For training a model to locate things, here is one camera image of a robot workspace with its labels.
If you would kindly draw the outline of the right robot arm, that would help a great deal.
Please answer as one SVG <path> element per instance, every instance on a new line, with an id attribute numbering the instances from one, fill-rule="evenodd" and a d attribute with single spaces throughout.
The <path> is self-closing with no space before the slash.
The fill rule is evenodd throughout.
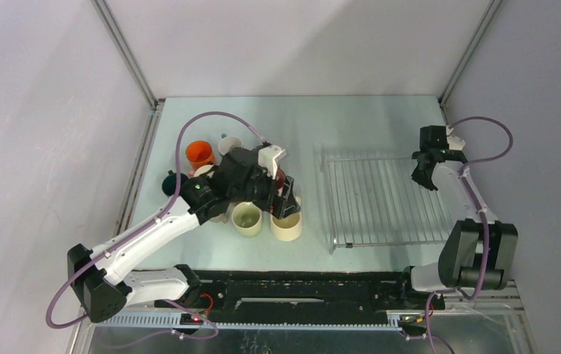
<path id="1" fill-rule="evenodd" d="M 411 180 L 440 193 L 453 228 L 438 260 L 412 267 L 410 280 L 397 286 L 397 301 L 405 308 L 417 307 L 426 292 L 471 288 L 477 294 L 501 290 L 511 279 L 518 231 L 499 221 L 481 197 L 463 147 L 463 141 L 443 125 L 419 130 Z"/>

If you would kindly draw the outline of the pale green cup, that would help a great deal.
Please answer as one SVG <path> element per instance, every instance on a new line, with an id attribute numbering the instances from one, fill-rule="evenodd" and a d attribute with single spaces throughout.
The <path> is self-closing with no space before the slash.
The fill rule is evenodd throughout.
<path id="1" fill-rule="evenodd" d="M 262 211 L 251 202 L 235 205 L 231 211 L 231 222 L 243 237 L 255 237 L 262 230 Z"/>

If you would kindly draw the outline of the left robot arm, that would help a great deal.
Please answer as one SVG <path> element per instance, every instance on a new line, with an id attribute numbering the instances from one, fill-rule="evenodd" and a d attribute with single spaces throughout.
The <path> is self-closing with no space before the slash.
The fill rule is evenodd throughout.
<path id="1" fill-rule="evenodd" d="M 231 204 L 250 203 L 278 219 L 300 212 L 294 180 L 278 166 L 286 154 L 270 144 L 253 150 L 236 147 L 210 170 L 178 182 L 178 191 L 156 215 L 92 249 L 82 244 L 69 249 L 69 286 L 88 319 L 104 322 L 140 302 L 197 304 L 201 288 L 189 266 L 137 271 L 137 265 L 171 240 L 226 213 Z"/>

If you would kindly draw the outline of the cream cup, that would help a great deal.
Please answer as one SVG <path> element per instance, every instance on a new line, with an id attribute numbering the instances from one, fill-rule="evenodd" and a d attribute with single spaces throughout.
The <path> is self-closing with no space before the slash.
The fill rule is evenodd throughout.
<path id="1" fill-rule="evenodd" d="M 302 235 L 304 229 L 304 218 L 302 212 L 278 219 L 270 215 L 270 230 L 274 238 L 284 242 L 296 240 Z"/>

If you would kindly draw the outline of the pink patterned mug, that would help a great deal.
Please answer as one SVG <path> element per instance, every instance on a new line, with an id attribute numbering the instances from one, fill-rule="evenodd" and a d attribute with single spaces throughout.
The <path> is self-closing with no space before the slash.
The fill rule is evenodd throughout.
<path id="1" fill-rule="evenodd" d="M 286 175 L 282 169 L 278 169 L 275 176 L 276 188 L 282 190 L 285 184 Z"/>

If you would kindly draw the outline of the beige mug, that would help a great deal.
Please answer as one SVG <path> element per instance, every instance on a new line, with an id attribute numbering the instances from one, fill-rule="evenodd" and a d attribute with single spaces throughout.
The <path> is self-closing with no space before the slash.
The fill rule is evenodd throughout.
<path id="1" fill-rule="evenodd" d="M 227 214 L 220 214 L 216 217 L 211 218 L 210 221 L 214 223 L 228 223 L 229 217 L 227 216 Z"/>

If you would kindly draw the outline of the dark green mug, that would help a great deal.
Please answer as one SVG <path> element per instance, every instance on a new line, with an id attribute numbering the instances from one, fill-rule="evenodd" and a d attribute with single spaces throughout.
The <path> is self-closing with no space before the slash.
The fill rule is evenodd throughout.
<path id="1" fill-rule="evenodd" d="M 175 194 L 177 186 L 178 186 L 177 175 L 173 170 L 169 170 L 167 172 L 167 176 L 163 179 L 161 183 L 161 191 L 167 197 L 170 197 Z"/>

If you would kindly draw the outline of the orange mug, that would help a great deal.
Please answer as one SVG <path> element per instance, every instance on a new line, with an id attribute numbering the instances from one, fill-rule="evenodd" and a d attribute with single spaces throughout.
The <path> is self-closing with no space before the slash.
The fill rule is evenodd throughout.
<path id="1" fill-rule="evenodd" d="M 208 165 L 215 164 L 216 158 L 212 146 L 206 141 L 194 141 L 185 150 L 186 158 L 194 170 Z"/>

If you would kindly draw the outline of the pink cup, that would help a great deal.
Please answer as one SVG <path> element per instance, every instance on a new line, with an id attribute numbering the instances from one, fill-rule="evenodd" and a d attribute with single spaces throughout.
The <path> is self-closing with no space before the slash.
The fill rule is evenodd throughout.
<path id="1" fill-rule="evenodd" d="M 214 174 L 215 165 L 213 164 L 206 164 L 204 166 L 199 167 L 193 174 L 194 177 L 198 176 L 208 176 L 212 177 Z"/>

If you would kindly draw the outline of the light blue mug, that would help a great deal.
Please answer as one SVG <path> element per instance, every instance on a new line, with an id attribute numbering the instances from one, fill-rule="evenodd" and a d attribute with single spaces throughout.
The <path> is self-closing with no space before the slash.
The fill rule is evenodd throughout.
<path id="1" fill-rule="evenodd" d="M 218 142 L 217 150 L 220 155 L 224 156 L 233 149 L 242 147 L 243 141 L 241 138 L 237 136 L 228 136 L 227 134 L 223 133 L 221 135 L 220 141 Z"/>

